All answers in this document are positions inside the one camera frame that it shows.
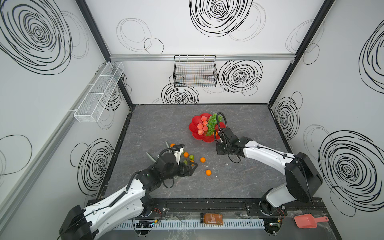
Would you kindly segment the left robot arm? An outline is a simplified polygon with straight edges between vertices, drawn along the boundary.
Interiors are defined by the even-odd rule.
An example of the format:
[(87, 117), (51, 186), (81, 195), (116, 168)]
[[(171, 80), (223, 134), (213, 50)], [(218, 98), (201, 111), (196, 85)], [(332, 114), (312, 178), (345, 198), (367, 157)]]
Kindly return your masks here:
[(154, 207), (150, 192), (174, 177), (190, 177), (198, 164), (172, 162), (164, 168), (153, 164), (137, 171), (128, 184), (109, 197), (85, 208), (73, 207), (59, 229), (60, 240), (98, 240), (126, 220), (147, 216)]

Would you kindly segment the green grape bunch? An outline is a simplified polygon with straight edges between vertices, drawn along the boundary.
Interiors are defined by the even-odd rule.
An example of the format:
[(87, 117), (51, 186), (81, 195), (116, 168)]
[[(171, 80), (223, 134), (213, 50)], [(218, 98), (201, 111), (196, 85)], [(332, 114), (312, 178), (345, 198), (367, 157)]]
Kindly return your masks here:
[(205, 136), (212, 137), (215, 135), (215, 131), (218, 126), (218, 123), (220, 124), (222, 122), (222, 116), (217, 117), (217, 114), (211, 115), (207, 120), (207, 127), (208, 130), (205, 133)]

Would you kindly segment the red flower-shaped bowl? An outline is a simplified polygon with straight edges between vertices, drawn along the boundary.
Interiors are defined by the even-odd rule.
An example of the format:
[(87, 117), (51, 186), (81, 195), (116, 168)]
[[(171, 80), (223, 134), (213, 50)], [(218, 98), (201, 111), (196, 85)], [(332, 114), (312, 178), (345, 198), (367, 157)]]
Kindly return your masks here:
[(192, 132), (193, 137), (197, 140), (202, 140), (206, 143), (212, 143), (219, 140), (219, 126), (221, 129), (226, 127), (226, 122), (223, 116), (217, 114), (203, 113), (192, 118), (189, 124), (189, 130)]

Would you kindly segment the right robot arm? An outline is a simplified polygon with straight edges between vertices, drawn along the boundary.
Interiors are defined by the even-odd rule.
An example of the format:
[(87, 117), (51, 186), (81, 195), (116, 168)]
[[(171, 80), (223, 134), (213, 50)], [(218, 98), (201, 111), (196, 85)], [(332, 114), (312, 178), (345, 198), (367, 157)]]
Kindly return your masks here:
[(247, 137), (238, 138), (230, 128), (219, 128), (217, 137), (218, 155), (256, 160), (285, 176), (284, 184), (268, 190), (260, 198), (259, 209), (266, 216), (271, 216), (278, 208), (293, 201), (311, 202), (324, 182), (311, 159), (304, 153), (284, 153)]

